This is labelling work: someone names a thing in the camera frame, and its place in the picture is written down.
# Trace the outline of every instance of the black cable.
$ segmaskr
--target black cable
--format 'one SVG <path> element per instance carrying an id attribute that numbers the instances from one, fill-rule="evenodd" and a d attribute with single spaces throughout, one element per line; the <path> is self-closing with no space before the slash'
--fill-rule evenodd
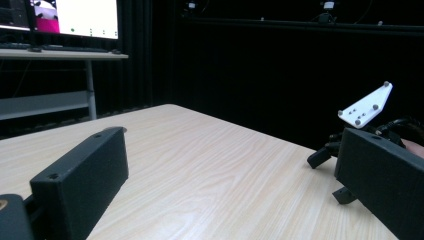
<path id="1" fill-rule="evenodd" d="M 385 125 L 381 125 L 376 129 L 377 135 L 387 136 L 390 131 L 393 131 L 394 128 L 407 128 L 414 133 L 416 133 L 421 141 L 424 141 L 424 126 L 423 124 L 411 116 L 405 116 L 403 118 L 396 119 Z"/>
<path id="2" fill-rule="evenodd" d="M 208 7 L 208 5 L 209 5 L 209 2 L 210 2 L 210 0 L 207 0 L 207 1 L 206 1 L 205 6 L 203 7 L 202 11 L 200 11 L 200 13 L 203 13 L 203 12 L 206 10 L 206 8 L 207 8 L 207 7 Z"/>
<path id="3" fill-rule="evenodd" d="M 374 2 L 374 0 L 370 0 L 370 3 L 368 4 L 368 7 L 367 7 L 367 9 L 365 10 L 365 12 L 362 14 L 362 16 L 356 21 L 356 22 L 354 22 L 353 24 L 357 24 L 357 23 L 359 23 L 360 21 L 362 21 L 362 19 L 368 14 L 368 12 L 370 11 L 370 9 L 371 9 L 371 5 L 372 5 L 372 3 Z"/>
<path id="4" fill-rule="evenodd" d="M 24 81 L 25 75 L 26 75 L 26 73 L 28 72 L 28 68 L 29 68 L 29 65 L 31 65 L 31 62 L 32 62 L 32 61 L 30 60 L 30 61 L 28 62 L 28 64 L 26 65 L 25 70 L 24 70 L 24 73 L 22 74 L 21 80 L 19 81 L 19 85 L 18 85 L 18 87 L 16 88 L 15 93 L 13 93 L 13 96 L 12 96 L 12 97 L 16 97 L 16 95 L 18 94 L 19 90 L 21 89 L 22 82 Z"/>
<path id="5" fill-rule="evenodd" d="M 311 20 L 309 20 L 309 22 L 313 22 L 315 21 L 317 18 L 319 18 L 319 16 L 321 16 L 322 13 L 318 14 L 317 16 L 315 16 L 314 18 L 312 18 Z"/>

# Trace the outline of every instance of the bolt hole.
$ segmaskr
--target bolt hole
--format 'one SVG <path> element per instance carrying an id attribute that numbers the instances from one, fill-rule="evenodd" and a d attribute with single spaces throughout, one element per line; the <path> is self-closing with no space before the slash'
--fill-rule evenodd
<path id="1" fill-rule="evenodd" d="M 47 178 L 50 179 L 50 180 L 54 180 L 58 177 L 59 177 L 59 174 L 57 174 L 57 173 L 53 173 L 53 174 L 50 174 L 49 176 L 47 176 Z"/>

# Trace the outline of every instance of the white metal bracket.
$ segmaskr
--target white metal bracket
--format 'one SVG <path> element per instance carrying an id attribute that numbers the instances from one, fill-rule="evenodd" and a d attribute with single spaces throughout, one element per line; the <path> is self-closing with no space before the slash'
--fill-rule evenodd
<path id="1" fill-rule="evenodd" d="M 393 85 L 384 82 L 384 85 L 352 104 L 345 110 L 339 110 L 339 118 L 355 128 L 362 128 L 377 116 L 384 108 Z"/>

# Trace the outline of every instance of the wooden table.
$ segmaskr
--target wooden table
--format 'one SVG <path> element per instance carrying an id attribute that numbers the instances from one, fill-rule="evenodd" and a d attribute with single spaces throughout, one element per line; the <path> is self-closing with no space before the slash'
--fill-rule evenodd
<path id="1" fill-rule="evenodd" d="M 0 141 L 0 194 L 93 133 L 128 131 L 129 179 L 89 239 L 396 239 L 358 200 L 332 192 L 336 159 L 316 169 L 308 149 L 176 105 Z"/>

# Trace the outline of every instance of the computer monitor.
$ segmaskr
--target computer monitor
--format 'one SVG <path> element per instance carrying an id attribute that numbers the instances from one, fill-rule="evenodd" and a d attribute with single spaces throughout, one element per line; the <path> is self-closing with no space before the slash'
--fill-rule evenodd
<path id="1" fill-rule="evenodd" d="M 26 0 L 35 34 L 118 39 L 116 0 Z"/>
<path id="2" fill-rule="evenodd" d="M 30 26 L 25 8 L 26 0 L 0 0 L 0 42 L 24 43 Z"/>
<path id="3" fill-rule="evenodd" d="M 29 31 L 25 0 L 0 0 L 0 29 Z"/>

